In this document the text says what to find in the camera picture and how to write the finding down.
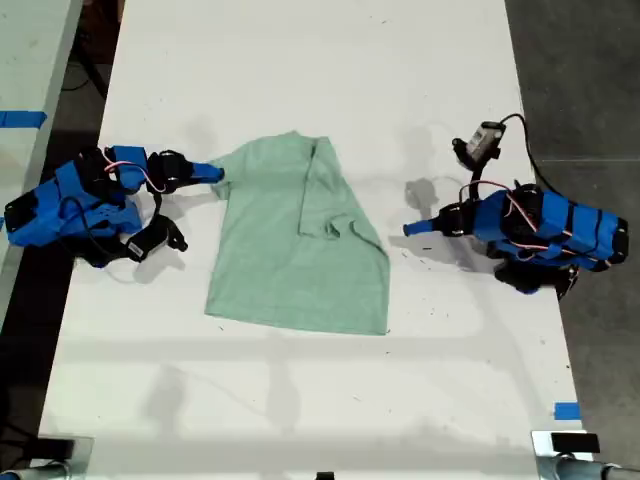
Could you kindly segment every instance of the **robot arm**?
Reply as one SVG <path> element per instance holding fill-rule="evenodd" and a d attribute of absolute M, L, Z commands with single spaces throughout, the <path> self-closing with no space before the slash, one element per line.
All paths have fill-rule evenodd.
<path fill-rule="evenodd" d="M 224 170 L 189 162 L 170 150 L 147 159 L 142 147 L 114 146 L 104 155 L 97 148 L 86 149 L 58 168 L 51 180 L 7 204 L 9 241 L 25 247 L 59 241 L 96 267 L 123 257 L 141 262 L 165 242 L 185 251 L 188 246 L 178 227 L 159 214 L 162 195 L 223 178 Z M 144 228 L 135 204 L 127 198 L 143 184 L 156 203 Z M 132 236 L 123 244 L 120 234 Z"/>

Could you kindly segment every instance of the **black cable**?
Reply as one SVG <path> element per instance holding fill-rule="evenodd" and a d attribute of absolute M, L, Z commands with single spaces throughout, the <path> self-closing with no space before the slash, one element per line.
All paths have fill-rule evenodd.
<path fill-rule="evenodd" d="M 16 424 L 10 422 L 9 420 L 0 421 L 0 425 L 10 428 L 14 432 L 20 433 L 27 438 L 37 438 L 37 435 L 27 432 L 25 429 L 18 427 Z"/>
<path fill-rule="evenodd" d="M 527 155 L 529 156 L 529 162 L 531 163 L 531 167 L 533 167 L 533 171 L 535 172 L 536 176 L 542 181 L 542 183 L 544 183 L 546 185 L 546 187 L 549 190 L 551 190 L 553 193 L 556 193 L 556 194 L 560 195 L 560 193 L 555 188 L 553 188 L 553 186 L 544 177 L 544 175 L 542 175 L 542 172 L 540 172 L 540 169 L 538 168 L 538 165 L 536 164 L 536 161 L 533 159 L 533 154 L 531 153 L 531 147 L 529 146 L 529 129 L 527 128 L 527 121 L 524 119 L 522 114 L 520 114 L 520 113 L 512 113 L 511 115 L 507 115 L 502 120 L 500 120 L 499 123 L 501 125 L 504 125 L 505 122 L 507 122 L 508 120 L 510 120 L 512 118 L 517 118 L 522 123 L 522 129 L 524 130 L 524 144 L 525 144 L 525 147 L 527 149 Z"/>
<path fill-rule="evenodd" d="M 69 87 L 69 88 L 62 88 L 61 90 L 63 92 L 75 92 L 76 90 L 80 90 L 82 87 L 84 87 L 85 85 L 87 85 L 89 83 L 90 79 L 86 79 L 84 82 L 82 82 L 80 85 L 78 85 L 77 87 Z"/>
<path fill-rule="evenodd" d="M 107 258 L 117 257 L 118 256 L 117 254 L 113 252 L 109 252 L 108 250 L 105 250 L 102 247 L 102 245 L 98 243 L 96 238 L 93 236 L 93 233 L 91 233 L 91 228 L 89 228 L 89 224 L 87 223 L 87 217 L 84 214 L 84 209 L 82 208 L 82 204 L 76 197 L 64 197 L 62 200 L 60 200 L 60 207 L 58 208 L 58 216 L 62 218 L 61 213 L 67 202 L 73 202 L 78 207 L 78 211 L 80 213 L 80 220 L 82 220 L 82 225 L 84 226 L 84 230 L 87 233 L 87 237 L 89 237 L 89 240 L 91 241 L 91 243 L 93 243 L 93 245 L 100 251 L 100 253 L 105 255 Z"/>

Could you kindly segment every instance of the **blue plastic part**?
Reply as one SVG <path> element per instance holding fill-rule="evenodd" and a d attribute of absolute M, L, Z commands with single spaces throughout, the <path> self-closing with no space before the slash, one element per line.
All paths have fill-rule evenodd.
<path fill-rule="evenodd" d="M 562 246 L 558 245 L 557 243 L 550 243 L 548 250 L 542 250 L 541 252 L 537 253 L 539 257 L 549 260 L 552 258 L 556 258 L 561 254 Z"/>
<path fill-rule="evenodd" d="M 46 119 L 44 112 L 4 110 L 0 111 L 0 128 L 40 128 Z"/>
<path fill-rule="evenodd" d="M 602 212 L 598 227 L 598 244 L 591 256 L 607 260 L 613 254 L 613 237 L 618 229 L 618 217 L 609 212 Z"/>
<path fill-rule="evenodd" d="M 596 225 L 598 224 L 598 210 L 586 205 L 576 205 L 573 208 L 573 226 L 565 245 L 570 249 L 585 253 L 596 247 Z"/>
<path fill-rule="evenodd" d="M 556 402 L 553 408 L 553 418 L 556 420 L 580 420 L 580 405 L 577 402 Z"/>
<path fill-rule="evenodd" d="M 420 220 L 416 223 L 408 223 L 404 227 L 402 227 L 402 229 L 407 237 L 410 237 L 411 235 L 417 235 L 418 233 L 433 232 L 433 221 Z"/>
<path fill-rule="evenodd" d="M 549 239 L 560 235 L 567 224 L 569 200 L 553 192 L 544 192 L 542 197 L 542 222 L 538 236 Z"/>
<path fill-rule="evenodd" d="M 476 210 L 473 234 L 483 242 L 495 242 L 506 238 L 500 230 L 505 191 L 494 192 L 485 198 Z"/>
<path fill-rule="evenodd" d="M 142 147 L 114 145 L 111 148 L 116 161 L 131 162 L 137 165 L 137 167 L 133 165 L 115 167 L 118 169 L 122 186 L 131 192 L 137 192 L 146 180 L 141 169 L 147 169 L 147 153 Z"/>
<path fill-rule="evenodd" d="M 209 165 L 208 163 L 192 163 L 193 174 L 191 178 L 197 180 L 198 183 L 217 183 L 222 179 L 220 168 Z"/>
<path fill-rule="evenodd" d="M 135 204 L 124 200 L 124 207 L 101 203 L 100 199 L 85 192 L 74 162 L 58 168 L 55 179 L 33 190 L 37 200 L 35 217 L 27 224 L 8 234 L 9 241 L 18 246 L 44 246 L 68 235 L 86 236 L 78 206 L 73 201 L 61 204 L 65 197 L 73 197 L 82 205 L 87 225 L 91 228 L 104 220 L 105 228 L 92 229 L 96 237 L 116 233 L 135 233 L 142 228 Z"/>

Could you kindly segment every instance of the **blue tape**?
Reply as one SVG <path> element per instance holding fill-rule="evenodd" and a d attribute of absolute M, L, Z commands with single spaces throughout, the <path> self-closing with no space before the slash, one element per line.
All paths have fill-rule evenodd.
<path fill-rule="evenodd" d="M 556 402 L 553 417 L 556 420 L 580 420 L 580 405 L 577 402 Z"/>
<path fill-rule="evenodd" d="M 0 111 L 0 128 L 40 128 L 46 119 L 44 112 L 5 110 Z"/>

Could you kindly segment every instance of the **black floor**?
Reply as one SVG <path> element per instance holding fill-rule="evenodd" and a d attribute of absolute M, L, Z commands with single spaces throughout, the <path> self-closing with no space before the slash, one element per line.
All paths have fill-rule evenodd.
<path fill-rule="evenodd" d="M 584 424 L 607 461 L 640 465 L 640 1 L 507 0 L 541 170 L 629 221 L 630 257 L 561 303 Z"/>
<path fill-rule="evenodd" d="M 584 272 L 561 310 L 586 428 L 600 434 L 603 459 L 640 465 L 640 321 L 635 318 L 640 260 L 633 241 L 640 217 L 640 1 L 507 0 L 507 7 L 532 148 L 543 173 L 572 199 L 630 222 L 627 263 L 597 275 Z M 83 81 L 76 67 L 67 76 L 67 86 Z M 64 92 L 48 162 L 95 143 L 103 107 L 91 85 Z M 31 282 L 44 261 L 37 254 L 25 256 L 18 282 Z M 0 381 L 13 400 L 9 406 L 7 395 L 0 395 L 0 418 L 6 414 L 34 432 L 64 305 L 68 262 L 60 259 L 55 272 L 59 281 L 35 284 L 40 308 L 48 316 L 25 318 L 33 302 L 28 295 L 17 296 L 10 306 L 15 319 L 7 321 L 0 336 Z M 14 327 L 33 322 L 34 327 L 25 336 L 10 322 Z M 4 367 L 26 358 L 26 374 Z"/>

